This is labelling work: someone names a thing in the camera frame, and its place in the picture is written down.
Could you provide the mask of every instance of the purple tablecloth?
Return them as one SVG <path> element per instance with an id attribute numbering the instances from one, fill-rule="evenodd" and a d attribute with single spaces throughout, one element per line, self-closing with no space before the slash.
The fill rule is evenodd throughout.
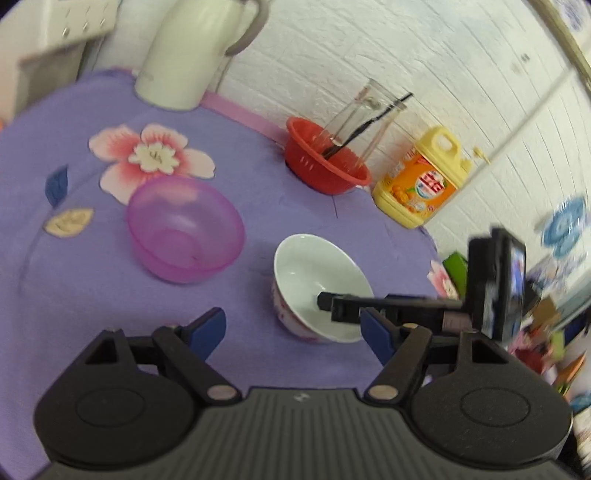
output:
<path id="1" fill-rule="evenodd" d="M 376 295 L 434 296 L 427 279 L 436 250 L 422 230 L 389 220 L 370 195 L 324 196 L 285 167 L 282 151 L 247 127 L 207 109 L 165 112 L 138 100 L 121 72 L 62 90 L 0 133 L 0 465 L 16 480 L 46 457 L 33 430 L 35 403 L 102 329 L 145 335 L 224 308 L 228 333 L 210 364 L 239 388 L 252 385 L 365 388 L 380 365 L 364 342 L 310 345 L 273 314 L 275 248 L 294 233 L 323 236 L 365 272 Z M 125 207 L 101 191 L 107 164 L 88 148 L 104 128 L 150 123 L 176 129 L 216 163 L 208 180 L 244 219 L 247 241 L 230 268 L 198 285 L 175 286 L 146 273 L 130 251 Z M 68 165 L 69 194 L 53 209 L 47 177 Z M 63 210 L 92 207 L 77 237 L 42 229 Z"/>

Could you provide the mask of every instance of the bowl rim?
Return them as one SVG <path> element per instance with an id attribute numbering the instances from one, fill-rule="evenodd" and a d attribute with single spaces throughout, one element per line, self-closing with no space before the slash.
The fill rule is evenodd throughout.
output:
<path id="1" fill-rule="evenodd" d="M 355 342 L 359 342 L 360 340 L 363 339 L 363 336 L 361 335 L 361 331 L 359 332 L 359 338 L 355 339 L 355 340 L 343 340 L 337 337 L 334 337 L 332 335 L 328 335 L 324 332 L 322 332 L 320 329 L 314 327 L 313 325 L 311 325 L 305 318 L 302 318 L 301 315 L 299 315 L 288 303 L 287 303 L 287 299 L 285 298 L 285 295 L 283 294 L 283 292 L 281 291 L 281 285 L 280 285 L 280 281 L 279 281 L 279 277 L 277 276 L 277 257 L 279 256 L 279 254 L 281 253 L 282 248 L 285 248 L 285 244 L 287 242 L 293 242 L 293 240 L 295 238 L 301 238 L 301 237 L 314 237 L 316 239 L 321 240 L 322 242 L 329 244 L 331 247 L 337 249 L 349 262 L 351 262 L 353 264 L 353 266 L 355 268 L 357 268 L 359 270 L 359 272 L 363 275 L 365 281 L 368 284 L 369 287 L 369 291 L 371 292 L 371 294 L 374 294 L 374 290 L 372 289 L 369 280 L 367 279 L 367 277 L 365 276 L 365 274 L 363 273 L 363 270 L 361 270 L 361 267 L 358 266 L 358 264 L 347 254 L 347 252 L 345 252 L 343 249 L 341 249 L 341 247 L 335 245 L 333 242 L 330 242 L 329 240 L 327 240 L 326 238 L 323 238 L 321 236 L 318 235 L 314 235 L 313 233 L 295 233 L 294 235 L 290 235 L 287 238 L 284 238 L 281 243 L 277 246 L 277 249 L 275 250 L 275 255 L 273 257 L 273 276 L 274 276 L 274 280 L 275 280 L 275 284 L 277 285 L 277 290 L 279 291 L 279 294 L 281 295 L 281 297 L 283 297 L 286 305 L 289 307 L 290 311 L 293 313 L 293 315 L 301 322 L 303 323 L 307 328 L 309 328 L 310 330 L 312 330 L 315 334 L 320 335 L 322 338 L 326 338 L 332 342 L 336 342 L 336 343 L 355 343 Z"/>
<path id="2" fill-rule="evenodd" d="M 230 213 L 232 216 L 235 217 L 235 219 L 238 220 L 239 224 L 240 224 L 240 229 L 239 229 L 239 235 L 240 235 L 240 248 L 236 249 L 236 254 L 233 255 L 229 260 L 220 263 L 219 265 L 212 267 L 212 268 L 186 268 L 186 267 L 178 267 L 177 265 L 173 265 L 170 264 L 169 262 L 166 262 L 164 260 L 162 260 L 160 257 L 158 257 L 157 255 L 155 255 L 154 253 L 152 253 L 152 251 L 150 251 L 148 248 L 146 248 L 146 246 L 144 245 L 144 243 L 137 237 L 137 235 L 134 232 L 134 229 L 132 227 L 132 222 L 129 221 L 129 216 L 130 216 L 130 212 L 131 212 L 131 207 L 132 207 L 132 202 L 135 200 L 137 200 L 138 198 L 138 194 L 141 193 L 143 190 L 145 190 L 148 186 L 150 188 L 154 187 L 154 184 L 156 183 L 163 183 L 166 181 L 183 181 L 185 183 L 191 182 L 194 184 L 199 185 L 200 187 L 203 186 L 205 190 L 210 190 L 215 196 L 218 196 L 219 199 L 223 202 L 226 203 L 227 205 L 229 205 L 231 208 L 229 209 Z M 217 188 L 213 187 L 212 185 L 207 184 L 204 181 L 198 180 L 198 179 L 194 179 L 192 177 L 182 177 L 182 176 L 175 176 L 175 175 L 165 175 L 165 176 L 161 176 L 158 177 L 156 179 L 151 179 L 146 181 L 143 185 L 140 185 L 139 188 L 137 188 L 131 198 L 129 199 L 129 203 L 126 206 L 125 209 L 125 223 L 127 224 L 127 229 L 129 231 L 129 234 L 132 236 L 134 242 L 142 249 L 142 251 L 144 252 L 145 255 L 148 255 L 150 258 L 157 260 L 158 262 L 165 264 L 168 267 L 171 268 L 175 268 L 178 269 L 180 271 L 183 272 L 187 272 L 187 273 L 196 273 L 199 272 L 200 274 L 210 274 L 210 273 L 216 273 L 219 272 L 220 270 L 224 270 L 225 268 L 227 268 L 228 266 L 232 265 L 232 263 L 234 263 L 238 257 L 240 257 L 240 254 L 242 253 L 242 250 L 244 250 L 244 245 L 246 244 L 246 228 L 244 226 L 244 221 L 242 220 L 242 216 L 240 215 L 240 212 L 238 212 L 238 210 L 236 209 L 236 207 L 234 207 L 234 204 L 228 200 Z"/>

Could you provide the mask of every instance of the pink plastic bowl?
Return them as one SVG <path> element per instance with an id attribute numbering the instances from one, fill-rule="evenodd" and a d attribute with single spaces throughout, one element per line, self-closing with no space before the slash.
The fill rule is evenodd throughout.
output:
<path id="1" fill-rule="evenodd" d="M 209 184 L 185 177 L 162 177 L 136 190 L 127 225 L 143 265 L 174 283 L 222 271 L 238 258 L 246 238 L 230 201 Z"/>

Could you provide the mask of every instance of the pink flower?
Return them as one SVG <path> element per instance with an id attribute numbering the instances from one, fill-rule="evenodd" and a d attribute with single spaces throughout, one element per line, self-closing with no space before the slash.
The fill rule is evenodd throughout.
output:
<path id="1" fill-rule="evenodd" d="M 100 178 L 100 187 L 127 205 L 140 185 L 163 175 L 213 177 L 213 160 L 185 148 L 188 143 L 187 137 L 162 125 L 147 125 L 141 135 L 120 125 L 92 137 L 88 147 L 101 160 L 114 163 Z"/>
<path id="2" fill-rule="evenodd" d="M 435 260 L 431 260 L 431 271 L 427 274 L 427 278 L 431 281 L 437 291 L 437 295 L 441 298 L 453 300 L 459 298 L 457 290 L 447 274 L 447 270 L 443 265 L 435 262 Z"/>

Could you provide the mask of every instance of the yellow dish soap bottle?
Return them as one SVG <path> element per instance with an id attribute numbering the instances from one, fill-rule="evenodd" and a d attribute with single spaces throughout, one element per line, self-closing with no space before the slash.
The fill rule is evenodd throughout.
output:
<path id="1" fill-rule="evenodd" d="M 450 145 L 441 146 L 442 139 Z M 433 127 L 374 188 L 377 207 L 406 228 L 422 225 L 466 181 L 472 162 L 445 127 Z"/>

